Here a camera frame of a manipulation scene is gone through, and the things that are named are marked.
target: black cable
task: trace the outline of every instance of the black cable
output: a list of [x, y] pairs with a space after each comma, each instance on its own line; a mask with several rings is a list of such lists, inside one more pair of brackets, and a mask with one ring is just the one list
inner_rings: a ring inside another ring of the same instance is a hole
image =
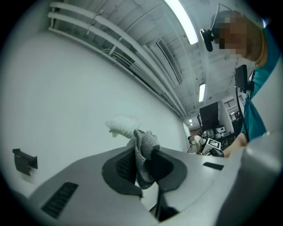
[[239, 108], [239, 111], [240, 111], [240, 115], [243, 119], [243, 123], [244, 123], [244, 128], [245, 128], [245, 131], [246, 131], [246, 139], [247, 139], [247, 142], [249, 142], [249, 132], [248, 132], [248, 129], [247, 129], [247, 125], [245, 123], [245, 118], [243, 116], [243, 113], [242, 113], [242, 110], [241, 110], [241, 107], [240, 107], [240, 103], [239, 103], [239, 97], [238, 97], [238, 88], [236, 87], [236, 99], [237, 99], [237, 104], [238, 104], [238, 108]]

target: gray cloth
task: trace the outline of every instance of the gray cloth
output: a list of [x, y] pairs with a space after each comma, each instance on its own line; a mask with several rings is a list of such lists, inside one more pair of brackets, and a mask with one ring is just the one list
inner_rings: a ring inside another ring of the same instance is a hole
[[143, 132], [141, 130], [134, 130], [134, 136], [130, 139], [127, 146], [135, 145], [135, 157], [137, 166], [137, 182], [142, 189], [149, 188], [154, 179], [150, 175], [145, 161], [151, 160], [151, 152], [159, 150], [160, 144], [157, 136], [152, 135], [151, 131]]

